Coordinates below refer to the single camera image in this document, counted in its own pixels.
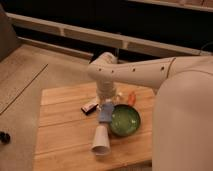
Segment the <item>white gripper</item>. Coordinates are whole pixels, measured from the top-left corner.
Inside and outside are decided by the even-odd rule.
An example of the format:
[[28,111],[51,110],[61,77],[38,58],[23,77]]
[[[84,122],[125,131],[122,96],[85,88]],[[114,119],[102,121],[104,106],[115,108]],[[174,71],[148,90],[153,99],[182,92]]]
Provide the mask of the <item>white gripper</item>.
[[115,100],[116,96],[116,89],[110,89],[110,90],[97,90],[97,97],[100,104],[104,104],[105,102],[113,102]]

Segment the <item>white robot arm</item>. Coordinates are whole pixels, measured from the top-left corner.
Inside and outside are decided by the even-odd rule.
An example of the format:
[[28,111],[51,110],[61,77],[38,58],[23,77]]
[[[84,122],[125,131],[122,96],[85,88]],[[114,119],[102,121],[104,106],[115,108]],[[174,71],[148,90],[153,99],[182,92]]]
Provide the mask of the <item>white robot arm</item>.
[[119,64],[109,52],[88,66],[97,94],[116,82],[156,92],[152,116],[153,171],[213,171],[213,55]]

